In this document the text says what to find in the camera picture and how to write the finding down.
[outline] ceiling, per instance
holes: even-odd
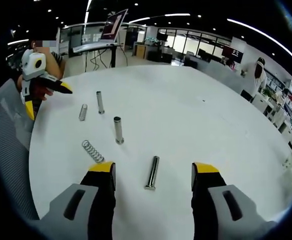
[[[83,23],[88,1],[10,1],[14,3],[10,8],[14,17],[10,18],[9,24],[11,29],[16,30],[15,40],[27,38],[26,31],[35,31],[38,24],[57,29],[64,25]],[[91,2],[88,22],[104,21],[109,12],[129,9],[125,22],[158,16],[137,23],[148,26],[157,23],[157,27],[163,28],[196,29],[228,38],[244,36],[244,40],[249,45],[272,57],[292,75],[292,57],[282,48],[255,31],[227,21],[229,18],[255,27],[278,40],[292,52],[292,32],[274,0],[254,0],[250,1],[251,4],[242,0],[92,0]],[[292,0],[282,2],[292,15]],[[191,16],[163,16],[175,13],[189,13]]]

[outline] monitor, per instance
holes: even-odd
[[[242,60],[243,53],[232,48],[232,47],[224,45],[224,48],[222,50],[221,55],[223,55],[224,57],[229,58],[237,63],[240,63]]]
[[[168,35],[163,34],[163,33],[157,33],[157,39],[160,41],[167,41]]]
[[[128,9],[120,11],[107,18],[100,40],[115,41],[127,11]]]

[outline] glass partition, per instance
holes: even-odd
[[[175,42],[176,30],[167,29],[166,34],[168,35],[168,37],[167,37],[167,42],[165,43],[165,46],[173,48],[174,42]]]
[[[192,52],[194,55],[197,55],[200,37],[201,33],[189,31],[183,53],[187,54],[187,52]]]
[[[216,37],[210,36],[207,34],[202,34],[199,44],[199,49],[204,50],[208,54],[213,54],[215,44],[216,44]]]
[[[187,31],[177,30],[175,43],[173,46],[173,48],[175,49],[176,52],[183,53],[185,43],[186,43],[186,36],[187,36]]]
[[[208,33],[178,29],[160,28],[159,33],[167,34],[165,46],[173,47],[176,52],[182,55],[192,52],[200,55],[205,51],[208,54],[222,58],[223,46],[230,46],[231,40],[212,36]]]

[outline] office chair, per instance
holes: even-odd
[[[0,88],[0,175],[17,211],[25,219],[38,220],[29,180],[32,127],[10,79]]]

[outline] metal spring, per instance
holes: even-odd
[[[80,114],[79,114],[80,121],[84,121],[86,119],[87,109],[88,109],[88,105],[82,104]]]
[[[90,144],[88,140],[82,142],[82,146],[87,151],[87,153],[95,160],[97,163],[101,163],[105,158]]]

